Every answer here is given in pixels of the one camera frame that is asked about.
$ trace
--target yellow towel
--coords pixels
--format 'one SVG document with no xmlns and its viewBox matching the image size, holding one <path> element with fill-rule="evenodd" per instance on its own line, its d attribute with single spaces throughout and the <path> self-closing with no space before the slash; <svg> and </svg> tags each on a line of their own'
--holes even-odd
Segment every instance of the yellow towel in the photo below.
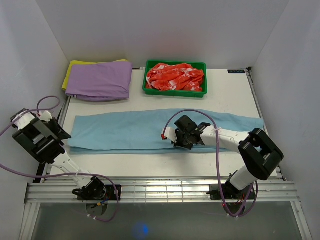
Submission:
<svg viewBox="0 0 320 240">
<path fill-rule="evenodd" d="M 115 62 L 128 62 L 128 60 L 126 59 L 120 59 L 120 60 L 117 60 Z M 68 81 L 69 81 L 69 77 L 70 77 L 70 73 L 71 73 L 71 69 L 72 69 L 72 66 L 73 65 L 90 65 L 90 64 L 103 64 L 104 62 L 87 62 L 87 61 L 71 61 L 70 62 L 70 65 L 68 67 L 68 70 L 66 71 L 66 76 L 65 76 L 65 79 L 63 81 L 63 84 L 62 84 L 62 90 L 66 90 L 67 89 L 67 86 L 68 86 Z"/>
</svg>

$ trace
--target black label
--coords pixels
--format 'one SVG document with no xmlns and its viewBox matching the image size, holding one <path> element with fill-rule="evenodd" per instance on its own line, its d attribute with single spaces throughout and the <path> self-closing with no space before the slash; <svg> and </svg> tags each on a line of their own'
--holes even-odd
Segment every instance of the black label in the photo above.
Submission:
<svg viewBox="0 0 320 240">
<path fill-rule="evenodd" d="M 246 72 L 245 70 L 239 69 L 239 70 L 228 70 L 228 73 L 229 74 L 245 74 Z"/>
</svg>

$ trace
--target cloth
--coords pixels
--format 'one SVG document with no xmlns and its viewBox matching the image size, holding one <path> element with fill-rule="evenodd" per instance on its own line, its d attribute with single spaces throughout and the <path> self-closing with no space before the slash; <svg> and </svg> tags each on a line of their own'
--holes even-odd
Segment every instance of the cloth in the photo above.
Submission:
<svg viewBox="0 0 320 240">
<path fill-rule="evenodd" d="M 127 62 L 127 61 L 128 60 L 126 59 L 120 59 L 115 62 Z M 76 60 L 71 61 L 69 64 L 68 70 L 66 71 L 66 76 L 63 80 L 62 90 L 65 91 L 67 89 L 69 77 L 70 77 L 70 73 L 73 65 L 91 65 L 91 64 L 103 64 L 103 62 L 87 62 L 87 61 L 76 61 Z"/>
<path fill-rule="evenodd" d="M 168 65 L 158 63 L 146 75 L 148 89 L 159 91 L 184 90 L 202 92 L 201 84 L 204 71 L 193 68 L 190 64 Z"/>
<path fill-rule="evenodd" d="M 128 61 L 73 65 L 65 93 L 93 102 L 128 99 L 131 74 Z"/>
<path fill-rule="evenodd" d="M 162 140 L 161 133 L 169 118 L 181 109 L 113 112 L 91 116 L 76 116 L 68 140 L 72 154 L 165 154 L 165 153 L 214 153 L 215 147 L 195 145 L 192 150 L 174 147 L 170 140 Z M 237 116 L 201 110 L 210 115 L 218 127 L 232 131 L 252 131 L 263 128 L 260 118 Z M 210 123 L 196 112 L 183 112 L 168 127 L 187 115 L 195 123 Z"/>
</svg>

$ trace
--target folded towel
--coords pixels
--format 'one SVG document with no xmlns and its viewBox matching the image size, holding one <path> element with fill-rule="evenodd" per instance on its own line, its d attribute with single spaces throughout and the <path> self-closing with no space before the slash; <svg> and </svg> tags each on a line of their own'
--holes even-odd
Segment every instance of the folded towel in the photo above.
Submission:
<svg viewBox="0 0 320 240">
<path fill-rule="evenodd" d="M 127 62 L 128 60 L 126 59 L 120 59 L 117 60 L 115 62 Z M 67 86 L 68 86 L 68 82 L 69 82 L 69 76 L 71 73 L 71 69 L 73 65 L 91 65 L 91 64 L 103 64 L 104 62 L 87 62 L 87 61 L 71 61 L 68 67 L 68 70 L 66 71 L 66 76 L 63 80 L 63 84 L 62 84 L 62 90 L 65 91 L 67 90 Z"/>
<path fill-rule="evenodd" d="M 127 61 L 73 65 L 65 93 L 95 102 L 127 99 L 131 74 Z"/>
<path fill-rule="evenodd" d="M 161 133 L 168 119 L 181 109 L 113 112 L 91 116 L 76 116 L 68 145 L 72 154 L 165 154 L 214 153 L 215 147 L 195 145 L 192 150 L 174 147 L 170 140 L 162 140 Z M 201 110 L 210 115 L 218 127 L 240 132 L 263 128 L 261 118 L 237 116 Z M 196 112 L 183 112 L 196 124 L 210 123 Z M 182 113 L 169 127 L 174 127 Z"/>
</svg>

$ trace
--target white table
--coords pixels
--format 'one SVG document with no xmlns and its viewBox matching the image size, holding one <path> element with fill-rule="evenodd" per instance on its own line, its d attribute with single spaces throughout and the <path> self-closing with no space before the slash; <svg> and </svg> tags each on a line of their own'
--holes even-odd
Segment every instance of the white table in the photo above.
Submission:
<svg viewBox="0 0 320 240">
<path fill-rule="evenodd" d="M 71 133 L 76 116 L 112 112 L 145 111 L 168 108 L 205 109 L 220 113 L 259 118 L 259 112 L 246 74 L 227 70 L 207 70 L 208 94 L 204 98 L 150 96 L 142 90 L 144 70 L 134 69 L 130 98 L 112 102 L 70 100 L 63 128 Z M 215 153 L 171 154 L 98 154 L 70 155 L 84 170 L 94 174 L 122 178 L 212 178 L 217 176 Z M 228 177 L 244 165 L 234 152 L 220 153 L 221 176 Z M 55 167 L 51 174 L 61 171 Z"/>
</svg>

